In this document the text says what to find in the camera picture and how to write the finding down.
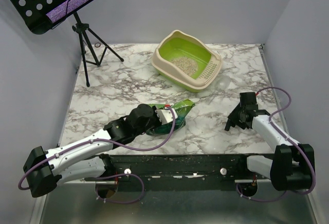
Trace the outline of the translucent plastic scoop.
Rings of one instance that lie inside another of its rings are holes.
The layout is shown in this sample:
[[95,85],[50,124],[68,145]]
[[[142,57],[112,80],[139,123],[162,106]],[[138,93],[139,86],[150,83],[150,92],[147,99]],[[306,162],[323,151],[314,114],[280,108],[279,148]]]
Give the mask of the translucent plastic scoop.
[[231,78],[229,76],[221,76],[215,81],[215,89],[212,92],[212,94],[209,96],[209,98],[206,100],[206,104],[210,104],[214,98],[217,96],[217,94],[221,91],[224,91],[228,88],[228,86],[231,83]]

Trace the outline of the green litter bag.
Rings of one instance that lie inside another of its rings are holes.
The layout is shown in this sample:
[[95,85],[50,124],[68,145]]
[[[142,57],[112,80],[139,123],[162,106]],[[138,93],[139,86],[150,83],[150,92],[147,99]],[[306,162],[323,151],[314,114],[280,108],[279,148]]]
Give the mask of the green litter bag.
[[189,99],[177,102],[171,106],[169,110],[166,104],[150,104],[155,114],[159,118],[160,125],[146,131],[149,136],[167,135],[171,132],[173,125],[173,117],[175,117],[175,125],[173,131],[181,129],[186,124],[186,116],[195,106],[195,103]]

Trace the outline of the black binder clip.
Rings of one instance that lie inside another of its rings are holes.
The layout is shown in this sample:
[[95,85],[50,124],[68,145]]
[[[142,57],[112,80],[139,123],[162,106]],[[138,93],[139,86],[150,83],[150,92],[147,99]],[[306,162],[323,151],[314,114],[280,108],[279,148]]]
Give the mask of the black binder clip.
[[235,127],[235,123],[228,118],[224,130],[229,131],[231,127]]

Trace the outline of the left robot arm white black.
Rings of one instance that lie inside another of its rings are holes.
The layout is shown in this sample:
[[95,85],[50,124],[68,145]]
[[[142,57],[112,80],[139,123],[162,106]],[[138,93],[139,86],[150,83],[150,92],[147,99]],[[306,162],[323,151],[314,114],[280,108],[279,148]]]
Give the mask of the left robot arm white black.
[[35,147],[24,166],[26,188],[33,198],[53,191],[66,179],[65,170],[98,153],[107,152],[114,146],[127,145],[137,136],[165,123],[163,112],[154,106],[140,104],[127,116],[109,122],[87,138],[63,147],[44,150]]

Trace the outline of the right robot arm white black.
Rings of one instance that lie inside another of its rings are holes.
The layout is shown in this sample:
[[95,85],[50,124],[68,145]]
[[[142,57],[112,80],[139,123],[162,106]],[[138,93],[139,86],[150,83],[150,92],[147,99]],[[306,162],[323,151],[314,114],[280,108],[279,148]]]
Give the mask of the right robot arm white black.
[[272,115],[259,109],[257,93],[242,92],[240,101],[228,116],[225,130],[232,127],[253,129],[274,151],[272,159],[265,156],[249,156],[236,166],[237,174],[244,179],[258,173],[271,180],[278,191],[310,193],[316,185],[314,149],[303,144],[282,130]]

